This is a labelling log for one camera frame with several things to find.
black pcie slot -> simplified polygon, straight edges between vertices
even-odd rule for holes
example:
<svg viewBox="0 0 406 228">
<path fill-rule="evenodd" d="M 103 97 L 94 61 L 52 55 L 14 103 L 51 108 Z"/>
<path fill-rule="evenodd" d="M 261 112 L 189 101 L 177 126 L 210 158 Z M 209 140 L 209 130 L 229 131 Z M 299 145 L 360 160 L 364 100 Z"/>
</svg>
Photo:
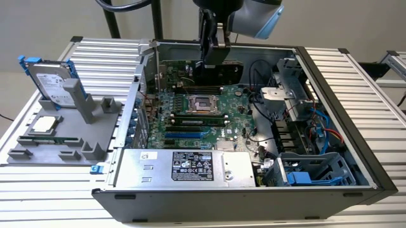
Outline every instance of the black pcie slot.
<svg viewBox="0 0 406 228">
<path fill-rule="evenodd" d="M 201 127 L 177 127 L 177 126 L 171 126 L 171 127 L 166 127 L 165 131 L 166 132 L 202 132 L 202 128 Z"/>
<path fill-rule="evenodd" d="M 222 95 L 219 87 L 203 88 L 181 88 L 175 89 L 175 94 L 195 94 L 195 95 Z"/>
</svg>

metal rail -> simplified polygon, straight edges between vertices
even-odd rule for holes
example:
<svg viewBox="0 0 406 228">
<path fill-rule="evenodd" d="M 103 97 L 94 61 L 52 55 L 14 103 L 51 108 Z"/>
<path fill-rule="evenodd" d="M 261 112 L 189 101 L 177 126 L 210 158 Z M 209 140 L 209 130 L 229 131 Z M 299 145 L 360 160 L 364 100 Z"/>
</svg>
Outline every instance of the metal rail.
<svg viewBox="0 0 406 228">
<path fill-rule="evenodd" d="M 388 51 L 381 63 L 386 63 L 406 81 L 406 52 Z"/>
</svg>

sticker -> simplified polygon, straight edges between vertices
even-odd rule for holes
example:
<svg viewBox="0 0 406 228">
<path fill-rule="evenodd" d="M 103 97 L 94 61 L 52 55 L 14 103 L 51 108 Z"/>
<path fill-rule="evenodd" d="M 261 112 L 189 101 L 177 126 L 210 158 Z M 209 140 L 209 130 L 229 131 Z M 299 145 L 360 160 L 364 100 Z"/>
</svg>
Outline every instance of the sticker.
<svg viewBox="0 0 406 228">
<path fill-rule="evenodd" d="M 174 181 L 214 181 L 214 161 L 211 152 L 174 152 Z"/>
<path fill-rule="evenodd" d="M 60 106 L 75 106 L 70 92 L 63 88 L 64 80 L 58 75 L 38 74 L 38 79 L 50 96 L 50 99 Z"/>
<path fill-rule="evenodd" d="M 158 152 L 157 151 L 143 151 L 141 153 L 141 156 L 139 156 L 139 159 L 141 160 L 155 160 L 158 159 Z"/>
</svg>

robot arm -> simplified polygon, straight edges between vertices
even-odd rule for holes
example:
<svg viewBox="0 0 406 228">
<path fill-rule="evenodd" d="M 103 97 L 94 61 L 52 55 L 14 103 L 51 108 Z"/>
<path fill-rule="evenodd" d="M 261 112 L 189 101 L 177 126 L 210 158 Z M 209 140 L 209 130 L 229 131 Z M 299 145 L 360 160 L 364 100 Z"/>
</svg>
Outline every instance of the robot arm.
<svg viewBox="0 0 406 228">
<path fill-rule="evenodd" d="M 194 0 L 201 7 L 199 40 L 205 65 L 221 65 L 230 32 L 267 39 L 283 12 L 282 0 Z"/>
</svg>

black metal pole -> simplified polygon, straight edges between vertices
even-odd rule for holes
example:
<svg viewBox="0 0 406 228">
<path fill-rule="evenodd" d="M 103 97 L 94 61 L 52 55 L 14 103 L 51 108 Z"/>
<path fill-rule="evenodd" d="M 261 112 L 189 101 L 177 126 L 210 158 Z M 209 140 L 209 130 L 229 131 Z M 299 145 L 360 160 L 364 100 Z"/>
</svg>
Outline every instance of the black metal pole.
<svg viewBox="0 0 406 228">
<path fill-rule="evenodd" d="M 111 0 L 104 0 L 104 2 L 111 5 L 112 1 Z M 104 12 L 104 17 L 106 17 L 106 21 L 107 21 L 107 25 L 108 25 L 108 30 L 110 30 L 110 35 L 112 36 L 112 38 L 120 39 L 120 30 L 119 30 L 119 25 L 116 23 L 116 19 L 115 19 L 115 13 L 110 12 L 107 10 L 103 9 Z"/>
<path fill-rule="evenodd" d="M 163 18 L 161 13 L 161 0 L 153 0 L 151 9 L 153 9 L 155 39 L 163 39 L 165 31 L 163 31 Z"/>
</svg>

